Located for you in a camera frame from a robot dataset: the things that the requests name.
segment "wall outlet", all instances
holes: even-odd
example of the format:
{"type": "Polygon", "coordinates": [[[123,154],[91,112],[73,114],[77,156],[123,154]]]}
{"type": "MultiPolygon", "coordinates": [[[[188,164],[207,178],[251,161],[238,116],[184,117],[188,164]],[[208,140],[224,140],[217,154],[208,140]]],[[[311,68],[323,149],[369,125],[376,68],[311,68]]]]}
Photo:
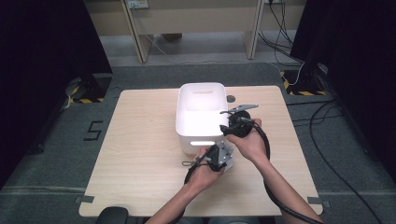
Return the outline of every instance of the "wall outlet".
{"type": "MultiPolygon", "coordinates": [[[[285,0],[273,0],[273,4],[282,4],[284,2],[285,2],[285,0]]],[[[265,5],[270,5],[270,1],[269,0],[264,0],[264,4],[265,5]]]]}
{"type": "Polygon", "coordinates": [[[128,7],[130,9],[149,8],[148,0],[128,0],[128,7]]]}

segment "white plastic bin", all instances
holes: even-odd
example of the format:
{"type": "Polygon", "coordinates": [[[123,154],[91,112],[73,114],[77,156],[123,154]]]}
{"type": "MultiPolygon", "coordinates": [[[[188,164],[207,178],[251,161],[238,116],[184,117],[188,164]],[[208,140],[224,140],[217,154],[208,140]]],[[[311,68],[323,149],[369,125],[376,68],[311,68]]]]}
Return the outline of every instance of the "white plastic bin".
{"type": "Polygon", "coordinates": [[[224,140],[219,126],[228,126],[225,88],[220,83],[188,83],[180,88],[176,130],[182,150],[196,154],[201,147],[224,140]]]}

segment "white cable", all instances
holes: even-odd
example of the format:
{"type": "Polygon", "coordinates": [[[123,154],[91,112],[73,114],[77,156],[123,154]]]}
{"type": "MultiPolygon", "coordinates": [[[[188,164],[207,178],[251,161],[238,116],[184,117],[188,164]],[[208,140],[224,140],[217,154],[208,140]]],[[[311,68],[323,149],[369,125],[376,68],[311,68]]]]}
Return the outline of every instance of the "white cable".
{"type": "Polygon", "coordinates": [[[64,106],[64,108],[63,108],[62,110],[69,108],[69,107],[70,107],[70,102],[71,102],[71,100],[72,100],[72,97],[71,97],[69,94],[66,93],[66,95],[67,95],[67,97],[68,97],[67,105],[64,106]]]}
{"type": "Polygon", "coordinates": [[[297,78],[296,78],[295,82],[294,82],[294,83],[289,83],[290,86],[293,86],[293,85],[297,84],[298,79],[299,79],[299,77],[300,77],[301,68],[304,66],[304,64],[305,64],[305,62],[303,62],[303,64],[300,66],[300,69],[298,70],[298,74],[297,74],[297,78]]]}
{"type": "Polygon", "coordinates": [[[157,48],[163,55],[166,56],[167,60],[171,63],[176,63],[176,64],[184,64],[184,63],[248,63],[248,62],[242,62],[242,61],[202,61],[202,62],[176,62],[173,61],[169,58],[169,55],[165,53],[157,44],[154,43],[154,41],[148,36],[145,35],[146,38],[151,42],[152,45],[154,45],[155,48],[157,48]]]}

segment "black electrical cord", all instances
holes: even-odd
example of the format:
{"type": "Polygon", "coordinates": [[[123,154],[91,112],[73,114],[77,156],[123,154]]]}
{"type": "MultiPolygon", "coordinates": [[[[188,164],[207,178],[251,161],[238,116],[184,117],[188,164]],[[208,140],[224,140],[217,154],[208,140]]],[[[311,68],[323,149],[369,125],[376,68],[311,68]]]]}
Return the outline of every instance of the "black electrical cord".
{"type": "Polygon", "coordinates": [[[286,4],[285,4],[285,1],[281,0],[282,22],[279,22],[279,19],[277,18],[276,14],[272,8],[272,4],[270,4],[270,10],[271,10],[272,14],[274,15],[274,18],[280,28],[279,32],[283,35],[283,37],[285,37],[286,40],[289,41],[290,46],[292,46],[293,42],[291,41],[291,39],[288,35],[288,31],[286,30],[286,22],[285,22],[286,4]]]}
{"type": "MultiPolygon", "coordinates": [[[[327,114],[330,112],[330,110],[333,109],[333,108],[335,108],[335,107],[337,107],[337,106],[338,106],[338,105],[334,105],[334,106],[332,106],[332,107],[329,107],[329,108],[326,110],[326,113],[324,113],[324,115],[323,115],[321,118],[317,118],[317,119],[319,119],[320,121],[319,121],[319,122],[316,122],[316,123],[313,123],[313,124],[320,124],[320,123],[323,122],[325,119],[338,118],[338,117],[343,116],[343,114],[335,115],[335,116],[327,116],[327,114]]],[[[311,119],[294,119],[294,120],[292,120],[292,121],[293,121],[293,122],[298,122],[298,121],[306,121],[306,120],[311,120],[311,119]]],[[[310,123],[297,124],[297,125],[294,125],[294,127],[304,126],[304,125],[309,125],[309,124],[310,124],[310,123]]]]}
{"type": "Polygon", "coordinates": [[[290,57],[291,59],[293,59],[294,61],[296,61],[296,62],[298,62],[298,63],[303,63],[302,60],[299,60],[299,59],[297,59],[297,58],[291,57],[285,50],[279,48],[279,47],[281,47],[281,48],[291,49],[291,47],[292,47],[292,45],[293,45],[293,42],[292,42],[292,40],[290,39],[290,37],[289,37],[289,35],[288,35],[288,32],[287,32],[287,29],[286,29],[286,22],[285,22],[286,4],[285,4],[285,1],[281,0],[281,11],[282,11],[282,12],[281,12],[281,13],[282,13],[281,16],[282,16],[282,22],[280,22],[279,19],[278,19],[278,17],[276,16],[276,14],[275,14],[275,12],[274,12],[274,10],[273,10],[273,8],[272,8],[272,2],[271,2],[271,1],[270,1],[269,7],[270,7],[270,9],[271,9],[272,14],[274,15],[274,18],[276,19],[276,23],[277,23],[278,26],[279,26],[279,33],[278,33],[278,35],[277,35],[277,38],[276,38],[276,42],[275,42],[275,43],[272,43],[272,42],[269,41],[267,38],[265,38],[265,36],[264,36],[263,33],[259,34],[259,37],[265,42],[265,44],[267,44],[269,47],[271,47],[271,48],[274,49],[274,55],[275,55],[276,61],[277,61],[278,63],[280,63],[280,64],[282,64],[282,65],[285,65],[285,66],[296,66],[296,65],[290,65],[290,64],[281,63],[281,62],[279,61],[279,59],[277,58],[277,56],[276,56],[276,52],[280,52],[280,53],[282,53],[282,54],[284,54],[284,55],[290,57]],[[289,42],[289,45],[290,45],[289,47],[288,47],[288,46],[282,46],[282,45],[278,45],[278,44],[277,44],[280,35],[283,35],[283,37],[289,42]]]}
{"type": "Polygon", "coordinates": [[[330,102],[328,102],[328,103],[326,103],[326,104],[323,104],[323,105],[312,115],[311,120],[310,120],[310,124],[309,124],[309,133],[310,133],[310,135],[311,135],[312,142],[314,143],[315,148],[317,149],[317,151],[318,151],[320,157],[323,159],[323,161],[324,161],[324,162],[329,166],[329,168],[338,176],[338,178],[340,178],[341,181],[343,181],[343,182],[344,182],[344,183],[356,194],[356,196],[358,196],[358,198],[364,203],[364,205],[365,205],[365,206],[370,210],[370,212],[373,214],[373,216],[375,217],[376,221],[377,221],[379,224],[381,224],[382,222],[381,222],[381,220],[379,219],[378,215],[377,215],[377,214],[375,213],[375,211],[373,210],[373,208],[363,199],[363,197],[361,197],[361,195],[360,195],[360,194],[359,194],[359,193],[358,193],[358,192],[357,192],[357,191],[356,191],[356,190],[355,190],[355,189],[354,189],[343,177],[341,177],[340,174],[338,174],[338,172],[332,167],[332,165],[329,163],[329,161],[327,161],[327,159],[324,157],[322,151],[319,149],[318,143],[317,143],[317,141],[316,141],[316,139],[315,139],[315,137],[314,137],[312,127],[313,127],[313,124],[314,124],[313,120],[314,120],[314,118],[315,118],[315,115],[316,115],[324,106],[330,104],[330,103],[333,102],[333,101],[335,101],[335,100],[332,100],[332,101],[330,101],[330,102]]]}
{"type": "Polygon", "coordinates": [[[301,102],[301,103],[291,103],[291,104],[286,104],[286,105],[310,105],[310,104],[321,104],[321,103],[329,103],[333,102],[333,100],[328,100],[328,101],[310,101],[310,102],[301,102]]]}
{"type": "MultiPolygon", "coordinates": [[[[202,165],[208,165],[207,163],[201,164],[201,161],[205,159],[205,156],[207,155],[208,152],[209,152],[209,150],[201,157],[196,158],[195,161],[193,161],[193,162],[190,162],[190,161],[182,162],[182,164],[184,166],[191,165],[191,168],[187,172],[186,177],[184,177],[183,184],[187,184],[190,181],[191,175],[197,167],[200,167],[202,165]]],[[[183,211],[181,211],[181,213],[174,220],[168,222],[168,224],[177,224],[183,218],[185,211],[186,211],[186,208],[184,208],[183,211]]]]}
{"type": "MultiPolygon", "coordinates": [[[[265,134],[265,132],[264,132],[264,131],[262,130],[262,128],[260,127],[260,125],[257,124],[256,122],[254,122],[254,121],[251,120],[251,119],[242,119],[242,118],[241,118],[239,121],[242,121],[242,122],[244,122],[244,123],[246,123],[246,124],[252,126],[252,128],[254,128],[254,129],[259,133],[259,135],[262,137],[262,141],[264,142],[264,145],[265,145],[267,158],[268,158],[268,160],[270,160],[270,152],[271,152],[271,150],[270,150],[269,140],[268,140],[268,137],[267,137],[267,135],[265,134]]],[[[274,193],[273,193],[273,192],[270,190],[270,188],[265,184],[265,181],[264,181],[263,183],[264,183],[264,187],[265,187],[265,190],[267,191],[267,194],[268,194],[269,198],[270,198],[271,201],[272,201],[274,204],[276,204],[276,206],[278,206],[281,210],[283,210],[283,211],[285,211],[286,213],[288,213],[289,215],[291,215],[291,216],[293,216],[293,217],[296,217],[296,218],[298,218],[298,219],[300,219],[300,220],[302,220],[302,221],[304,221],[304,222],[307,222],[307,223],[311,223],[311,224],[321,224],[321,223],[322,223],[322,222],[317,221],[317,220],[315,220],[315,219],[313,219],[313,218],[311,218],[311,217],[304,216],[303,214],[300,214],[300,213],[295,212],[294,210],[288,208],[285,204],[283,204],[280,200],[278,200],[278,199],[276,198],[276,196],[274,195],[274,193]]]]}

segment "wooden table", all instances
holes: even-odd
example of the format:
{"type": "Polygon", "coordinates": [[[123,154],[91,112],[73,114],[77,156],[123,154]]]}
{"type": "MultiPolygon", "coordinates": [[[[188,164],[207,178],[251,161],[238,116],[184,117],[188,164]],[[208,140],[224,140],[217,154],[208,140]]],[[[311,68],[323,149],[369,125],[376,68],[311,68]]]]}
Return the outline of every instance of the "wooden table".
{"type": "MultiPolygon", "coordinates": [[[[271,162],[307,200],[318,197],[304,154],[278,87],[227,87],[236,97],[229,108],[257,104],[250,109],[271,144],[271,162]]],[[[178,89],[123,91],[81,203],[84,217],[97,217],[108,206],[122,206],[130,216],[150,217],[183,185],[188,167],[176,132],[178,89]]],[[[278,216],[262,177],[236,149],[234,166],[214,186],[195,198],[185,216],[278,216]]],[[[311,204],[317,213],[322,206],[311,204]]]]}

